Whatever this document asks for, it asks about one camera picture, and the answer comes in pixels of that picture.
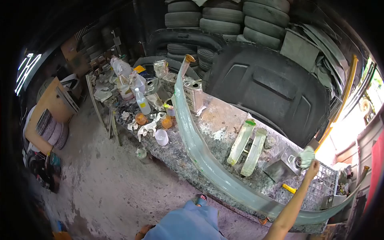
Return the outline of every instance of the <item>workbench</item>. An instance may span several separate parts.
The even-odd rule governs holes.
[[[106,83],[105,85],[109,86],[110,89],[113,88],[109,83]],[[227,164],[227,158],[242,124],[245,119],[248,118],[248,114],[243,110],[206,93],[203,94],[203,98],[204,105],[207,108],[202,111],[200,116],[192,114],[192,117],[212,154],[230,173],[239,178],[249,187],[273,198],[277,202],[287,204],[293,194],[282,188],[282,184],[285,183],[292,188],[298,188],[304,178],[304,173],[300,176],[276,184],[263,172],[263,166],[286,146],[291,146],[297,152],[302,149],[274,129],[255,120],[256,126],[254,132],[260,127],[266,129],[266,140],[268,144],[270,144],[270,149],[263,148],[257,166],[251,176],[241,177],[240,171],[244,162],[237,163],[232,167]],[[103,104],[112,110],[111,112],[115,114],[116,122],[124,128],[127,128],[127,124],[131,123],[134,116],[140,112],[134,99],[131,101],[124,101],[116,90],[113,92],[113,96],[107,99]],[[132,115],[130,115],[127,120],[123,120],[121,118],[123,111],[132,113]],[[169,143],[167,145],[160,146],[157,144],[151,132],[147,133],[145,137],[141,137],[141,144],[154,157],[163,161],[170,169],[176,172],[180,178],[185,179],[195,188],[206,193],[209,197],[245,217],[252,218],[253,220],[256,219],[255,217],[262,220],[265,219],[264,215],[239,204],[218,190],[196,169],[185,151],[175,119],[173,124],[174,125],[171,128],[165,129],[169,138]],[[137,138],[138,129],[133,131],[135,138]],[[160,121],[157,124],[157,129],[162,129]],[[319,210],[319,207],[320,203],[317,204],[309,201],[306,197],[301,209],[313,211]],[[326,224],[327,221],[312,225],[294,225],[290,232],[322,233]]]

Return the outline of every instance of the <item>person's arm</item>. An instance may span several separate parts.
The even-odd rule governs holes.
[[[308,187],[312,179],[319,172],[320,163],[317,160],[312,160],[311,166],[305,173],[299,189],[293,195],[289,203],[284,207],[283,211],[277,216],[272,226],[269,228],[267,235],[263,240],[283,240],[285,235],[291,229],[299,214],[301,205],[308,191]]]
[[[147,234],[147,232],[154,226],[152,225],[145,225],[143,226],[140,231],[136,234],[135,236],[135,240],[141,240],[145,237],[145,235]]]

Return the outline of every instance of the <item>metal rack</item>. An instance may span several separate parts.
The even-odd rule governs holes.
[[[310,201],[318,206],[319,210],[323,197],[336,194],[338,185],[338,172],[323,163],[320,163],[320,169],[316,177],[311,181],[304,201]]]

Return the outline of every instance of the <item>sandal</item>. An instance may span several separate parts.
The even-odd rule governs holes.
[[[196,203],[196,205],[199,204],[201,207],[202,207],[202,206],[206,206],[206,205],[207,205],[207,199],[208,199],[207,196],[205,196],[204,194],[200,194],[200,195],[199,195],[199,198],[197,199],[197,203]]]

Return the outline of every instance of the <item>hand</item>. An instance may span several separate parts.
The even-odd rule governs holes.
[[[312,180],[319,172],[319,169],[320,169],[320,162],[317,161],[316,159],[313,159],[310,167],[305,172],[304,179]]]
[[[151,228],[152,225],[145,225],[140,229],[139,233],[146,235]]]

